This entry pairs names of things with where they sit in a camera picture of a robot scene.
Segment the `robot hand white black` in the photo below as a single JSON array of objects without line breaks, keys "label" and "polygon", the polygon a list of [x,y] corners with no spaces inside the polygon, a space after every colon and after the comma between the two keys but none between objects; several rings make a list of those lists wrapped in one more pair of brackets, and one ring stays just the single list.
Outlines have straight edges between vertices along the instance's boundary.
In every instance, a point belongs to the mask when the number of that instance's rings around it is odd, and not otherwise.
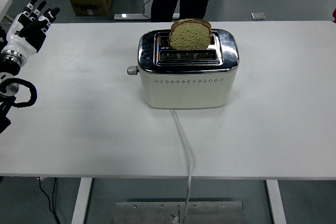
[{"label": "robot hand white black", "polygon": [[1,50],[2,55],[18,57],[22,65],[40,51],[48,29],[60,12],[58,7],[45,9],[46,1],[36,4],[37,1],[30,0],[15,17],[6,35],[7,44]]}]

